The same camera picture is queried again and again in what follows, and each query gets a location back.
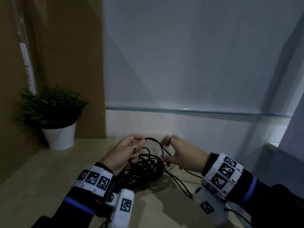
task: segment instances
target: green leaves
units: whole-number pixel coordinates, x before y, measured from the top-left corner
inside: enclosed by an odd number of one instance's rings
[[[37,96],[29,90],[22,92],[26,102],[22,105],[25,123],[33,127],[57,129],[70,126],[81,115],[87,101],[79,93],[61,88],[46,88]]]

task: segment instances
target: ring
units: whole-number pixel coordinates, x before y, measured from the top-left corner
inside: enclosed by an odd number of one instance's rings
[[[132,142],[131,142],[131,147],[133,148],[133,152],[135,152],[136,151],[136,147],[135,147],[135,145],[133,145]]]

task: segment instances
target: blue stripe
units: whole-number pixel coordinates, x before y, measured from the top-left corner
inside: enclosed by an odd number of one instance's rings
[[[257,179],[255,176],[253,176],[252,178],[252,182],[251,182],[251,185],[247,191],[247,193],[245,194],[245,196],[243,197],[243,199],[239,202],[239,204],[242,204],[242,203],[245,203],[249,198],[250,196],[252,195],[253,191],[254,191],[254,188],[256,186],[256,183],[257,183]]]
[[[71,205],[79,208],[79,209],[82,209],[83,211],[86,211],[87,213],[93,215],[95,213],[95,211],[93,211],[92,209],[90,209],[89,207],[85,206],[85,205],[82,205],[80,204],[79,202],[77,202],[76,200],[70,198],[70,197],[65,197],[63,199],[64,202],[67,202],[67,203],[70,203]]]

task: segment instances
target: black sleeve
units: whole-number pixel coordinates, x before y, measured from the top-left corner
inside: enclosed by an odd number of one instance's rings
[[[218,154],[211,153],[202,175],[215,163]],[[304,200],[286,187],[265,185],[245,169],[234,188],[226,196],[250,216],[253,227],[293,227],[302,223]]]
[[[96,163],[95,165],[113,173],[101,163]],[[96,195],[92,192],[73,187],[65,196],[53,217],[40,217],[32,228],[87,228],[96,210],[100,210],[100,208],[103,210],[108,209],[108,207],[102,206],[97,201]]]

